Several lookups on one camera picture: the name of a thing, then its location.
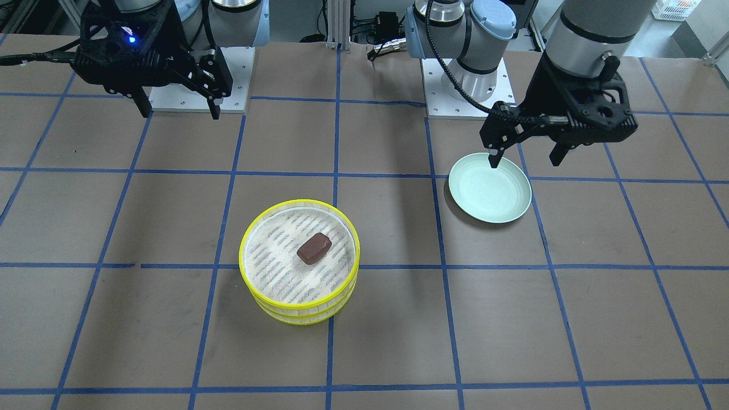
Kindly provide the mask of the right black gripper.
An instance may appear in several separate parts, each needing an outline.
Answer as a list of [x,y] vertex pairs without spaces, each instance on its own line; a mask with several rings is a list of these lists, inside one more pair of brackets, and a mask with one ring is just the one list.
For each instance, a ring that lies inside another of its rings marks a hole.
[[143,118],[153,112],[144,87],[181,83],[193,72],[195,90],[218,120],[234,78],[220,47],[190,54],[173,1],[149,1],[124,10],[124,1],[90,1],[81,13],[81,37],[70,67],[91,85],[131,94]]

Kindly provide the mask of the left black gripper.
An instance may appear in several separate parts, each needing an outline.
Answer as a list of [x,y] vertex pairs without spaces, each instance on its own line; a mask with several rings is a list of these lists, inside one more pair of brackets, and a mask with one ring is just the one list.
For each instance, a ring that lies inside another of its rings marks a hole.
[[567,119],[565,124],[546,126],[555,142],[549,153],[554,167],[579,145],[622,142],[630,137],[638,122],[619,67],[620,58],[610,55],[598,59],[596,77],[578,77],[543,54],[518,107],[495,102],[481,127],[490,167],[496,169],[508,148],[530,138],[539,129],[537,117],[541,116]]

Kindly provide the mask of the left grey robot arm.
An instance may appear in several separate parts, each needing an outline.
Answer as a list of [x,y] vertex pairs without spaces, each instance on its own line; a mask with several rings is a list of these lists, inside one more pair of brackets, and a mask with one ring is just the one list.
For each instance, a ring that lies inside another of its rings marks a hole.
[[570,150],[622,142],[638,128],[618,70],[653,1],[563,1],[545,26],[548,37],[523,101],[485,102],[520,24],[510,2],[414,1],[404,14],[413,58],[433,59],[445,87],[484,112],[480,135],[490,166],[531,137],[548,137],[559,166]]

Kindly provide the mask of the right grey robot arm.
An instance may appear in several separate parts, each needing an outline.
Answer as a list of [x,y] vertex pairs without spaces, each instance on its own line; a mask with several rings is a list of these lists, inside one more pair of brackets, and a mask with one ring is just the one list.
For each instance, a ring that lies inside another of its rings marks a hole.
[[70,65],[143,117],[243,114],[269,16],[267,1],[91,1]]

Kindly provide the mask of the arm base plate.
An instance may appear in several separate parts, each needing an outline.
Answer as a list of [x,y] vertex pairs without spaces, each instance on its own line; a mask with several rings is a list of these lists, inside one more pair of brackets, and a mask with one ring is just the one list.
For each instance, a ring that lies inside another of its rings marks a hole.
[[[487,113],[464,101],[456,91],[449,91],[453,86],[444,76],[443,68],[435,58],[422,59],[421,70],[430,119],[484,120],[487,118]],[[480,102],[482,106],[491,107],[497,101],[502,101],[508,106],[516,106],[505,60],[500,60],[499,67],[491,75],[495,78],[495,84],[492,87],[479,85],[473,88],[474,93],[468,91],[469,94],[477,97],[484,96],[487,91],[490,91],[489,98]]]
[[[232,75],[232,91],[220,105],[221,113],[245,114],[253,72],[255,47],[227,47],[222,49]],[[149,96],[154,112],[209,113],[203,96],[182,85],[172,84],[151,89]]]

